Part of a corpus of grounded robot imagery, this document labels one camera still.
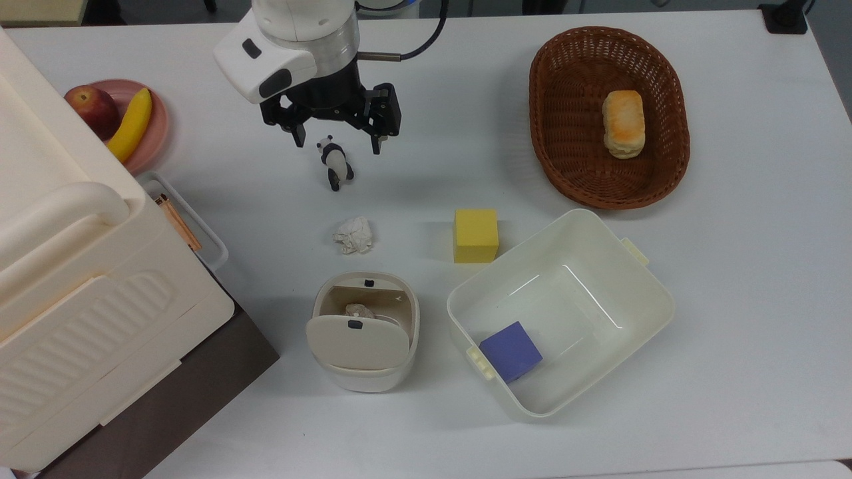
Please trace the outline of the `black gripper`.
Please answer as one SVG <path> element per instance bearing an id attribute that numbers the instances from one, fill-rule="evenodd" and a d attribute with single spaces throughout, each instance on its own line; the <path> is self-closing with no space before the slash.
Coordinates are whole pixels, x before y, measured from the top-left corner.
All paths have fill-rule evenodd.
<path id="1" fill-rule="evenodd" d="M 371 90 L 360 81 L 358 61 L 343 70 L 315 78 L 260 103 L 267 125 L 292 134 L 298 148 L 306 142 L 305 122 L 311 118 L 346 122 L 371 137 L 372 154 L 381 154 L 384 136 L 399 136 L 401 107 L 395 85 L 385 82 Z"/>

